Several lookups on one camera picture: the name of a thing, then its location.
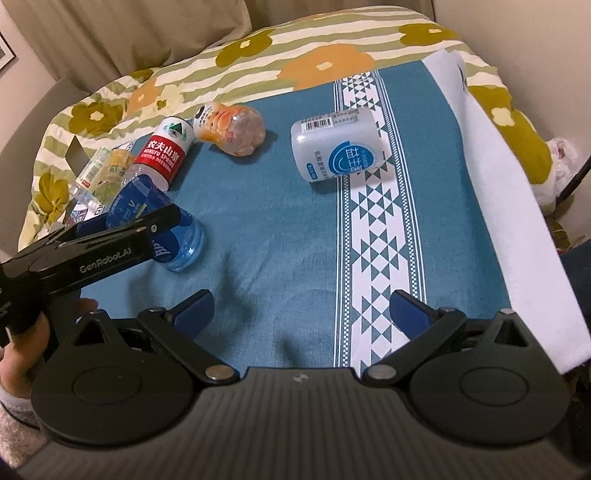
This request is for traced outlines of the grey fuzzy sleeve forearm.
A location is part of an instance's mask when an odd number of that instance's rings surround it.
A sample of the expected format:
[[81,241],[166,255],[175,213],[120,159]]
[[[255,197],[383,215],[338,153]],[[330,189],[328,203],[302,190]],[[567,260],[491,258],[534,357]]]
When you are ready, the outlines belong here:
[[47,440],[40,431],[29,399],[1,387],[1,458],[13,468],[24,464]]

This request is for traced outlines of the person's left hand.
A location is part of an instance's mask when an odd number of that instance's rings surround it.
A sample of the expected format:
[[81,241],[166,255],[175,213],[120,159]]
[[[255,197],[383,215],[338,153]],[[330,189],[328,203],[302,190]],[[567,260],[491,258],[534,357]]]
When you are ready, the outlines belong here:
[[57,300],[50,306],[49,315],[42,312],[29,330],[13,336],[1,359],[2,392],[16,399],[28,399],[32,388],[29,371],[47,349],[51,332],[69,330],[78,318],[97,308],[98,302],[90,298]]

